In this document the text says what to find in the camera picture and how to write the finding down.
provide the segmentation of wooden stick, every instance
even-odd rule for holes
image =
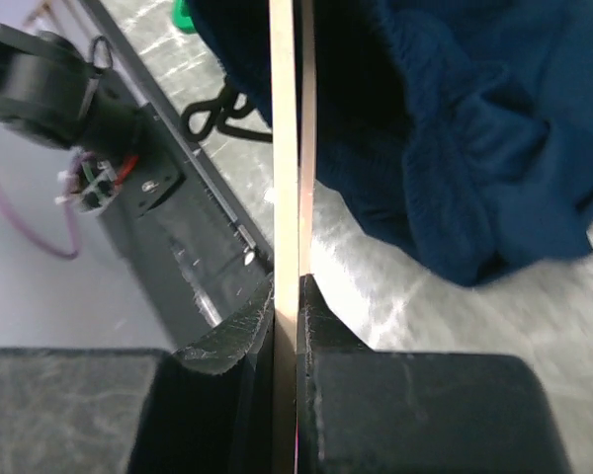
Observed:
[[[38,6],[27,16],[27,18],[22,24],[22,28],[27,29],[35,22],[35,20],[46,15],[48,16],[50,22],[56,29],[56,32],[65,37],[66,31],[64,30],[63,26],[59,22],[59,19],[55,15],[55,11],[50,6],[51,3],[52,0],[42,0],[41,3],[39,3]]]
[[[303,77],[299,187],[293,0],[270,0],[276,191],[273,474],[295,472],[299,276],[310,272],[316,157],[312,0],[303,0],[301,8]]]
[[[275,181],[273,474],[295,471],[298,141],[293,0],[270,0]]]
[[[316,48],[313,0],[302,0],[303,70],[300,124],[298,240],[300,274],[311,273],[314,177],[316,176]]]

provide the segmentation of navy blue fabric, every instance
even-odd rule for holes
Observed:
[[[268,0],[187,1],[272,125]],[[592,251],[593,0],[315,3],[317,178],[368,234],[465,286]]]

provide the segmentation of screw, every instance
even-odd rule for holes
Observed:
[[[144,193],[153,193],[154,191],[156,191],[156,188],[158,188],[158,183],[152,180],[145,181],[141,187]]]

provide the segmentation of red wire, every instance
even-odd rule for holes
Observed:
[[[115,179],[115,186],[120,186],[123,183],[123,181],[126,180],[127,175],[131,173],[131,170],[134,169],[137,161],[138,155],[131,155],[128,156],[128,158],[126,158],[124,164],[117,173],[117,178]]]

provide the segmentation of black strap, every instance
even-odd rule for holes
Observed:
[[[240,93],[230,84],[226,77],[224,78],[224,86],[219,91],[217,98],[189,104],[180,116],[181,129],[185,138],[191,142],[201,142],[206,140],[214,129],[217,129],[221,133],[234,138],[272,143],[272,133],[249,130],[227,123],[229,119],[245,119],[255,110],[248,98],[246,98],[244,105],[238,109],[236,106],[239,96]],[[194,114],[205,113],[209,113],[209,117],[203,127],[198,132],[192,131],[191,117]]]
[[[105,55],[105,63],[103,66],[98,66],[96,64],[97,48],[99,47],[99,44],[102,46]],[[90,47],[88,49],[88,61],[99,70],[113,69],[115,67],[115,60],[112,55],[112,45],[110,44],[110,41],[103,35],[94,37],[90,41]]]

